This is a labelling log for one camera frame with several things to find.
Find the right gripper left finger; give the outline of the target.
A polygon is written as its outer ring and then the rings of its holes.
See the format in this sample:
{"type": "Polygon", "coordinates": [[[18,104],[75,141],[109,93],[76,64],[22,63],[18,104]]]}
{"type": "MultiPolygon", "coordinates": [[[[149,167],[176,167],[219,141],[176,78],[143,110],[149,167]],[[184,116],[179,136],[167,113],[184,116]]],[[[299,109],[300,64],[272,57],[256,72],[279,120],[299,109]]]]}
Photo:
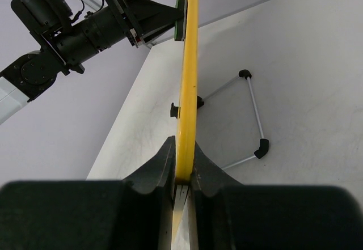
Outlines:
{"type": "Polygon", "coordinates": [[[170,249],[175,137],[122,180],[1,188],[2,249],[170,249]]]}

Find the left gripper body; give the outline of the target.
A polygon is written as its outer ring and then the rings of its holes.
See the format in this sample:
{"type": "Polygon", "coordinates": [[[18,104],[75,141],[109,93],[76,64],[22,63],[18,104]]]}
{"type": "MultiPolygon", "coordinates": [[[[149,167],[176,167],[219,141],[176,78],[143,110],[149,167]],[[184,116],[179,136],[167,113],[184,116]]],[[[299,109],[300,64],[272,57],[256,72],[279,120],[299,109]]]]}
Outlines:
{"type": "Polygon", "coordinates": [[[105,0],[103,35],[109,45],[127,39],[136,48],[155,40],[155,2],[105,0]]]}

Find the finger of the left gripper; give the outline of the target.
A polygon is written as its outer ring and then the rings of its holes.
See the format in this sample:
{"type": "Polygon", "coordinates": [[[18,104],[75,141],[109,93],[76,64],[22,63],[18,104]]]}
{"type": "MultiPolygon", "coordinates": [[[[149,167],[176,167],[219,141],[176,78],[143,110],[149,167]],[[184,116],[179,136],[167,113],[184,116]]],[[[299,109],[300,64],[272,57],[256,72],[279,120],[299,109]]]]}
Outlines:
{"type": "Polygon", "coordinates": [[[117,0],[122,20],[131,39],[157,39],[175,28],[181,13],[174,7],[152,0],[117,0]]]}

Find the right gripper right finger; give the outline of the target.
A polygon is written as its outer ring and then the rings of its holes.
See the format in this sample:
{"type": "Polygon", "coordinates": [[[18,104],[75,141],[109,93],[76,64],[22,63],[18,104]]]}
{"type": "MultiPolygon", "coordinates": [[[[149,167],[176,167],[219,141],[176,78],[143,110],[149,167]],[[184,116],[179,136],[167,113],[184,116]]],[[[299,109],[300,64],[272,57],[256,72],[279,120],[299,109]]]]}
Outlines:
{"type": "Polygon", "coordinates": [[[196,147],[190,193],[191,249],[362,248],[362,211],[343,188],[244,185],[196,147]]]}

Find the yellow framed whiteboard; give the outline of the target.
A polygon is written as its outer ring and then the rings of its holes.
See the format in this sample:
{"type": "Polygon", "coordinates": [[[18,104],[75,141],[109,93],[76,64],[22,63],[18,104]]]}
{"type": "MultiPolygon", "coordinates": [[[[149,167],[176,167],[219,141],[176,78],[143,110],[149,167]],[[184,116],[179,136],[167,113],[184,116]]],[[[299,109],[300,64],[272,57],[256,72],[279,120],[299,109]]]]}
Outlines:
{"type": "Polygon", "coordinates": [[[199,0],[187,0],[178,131],[176,135],[175,197],[172,241],[175,241],[188,197],[195,158],[197,122],[199,0]]]}

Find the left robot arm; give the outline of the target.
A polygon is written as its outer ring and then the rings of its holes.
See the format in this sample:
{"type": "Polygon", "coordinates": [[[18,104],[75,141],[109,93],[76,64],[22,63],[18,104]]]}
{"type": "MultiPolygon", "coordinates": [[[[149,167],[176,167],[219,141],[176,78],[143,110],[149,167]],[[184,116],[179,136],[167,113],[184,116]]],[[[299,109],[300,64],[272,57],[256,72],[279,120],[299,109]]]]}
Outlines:
{"type": "Polygon", "coordinates": [[[96,12],[76,14],[65,0],[12,0],[11,8],[40,49],[1,71],[1,121],[38,98],[59,73],[82,74],[85,61],[123,39],[139,47],[173,29],[174,39],[183,41],[188,0],[177,0],[175,7],[152,0],[102,0],[96,12]]]}

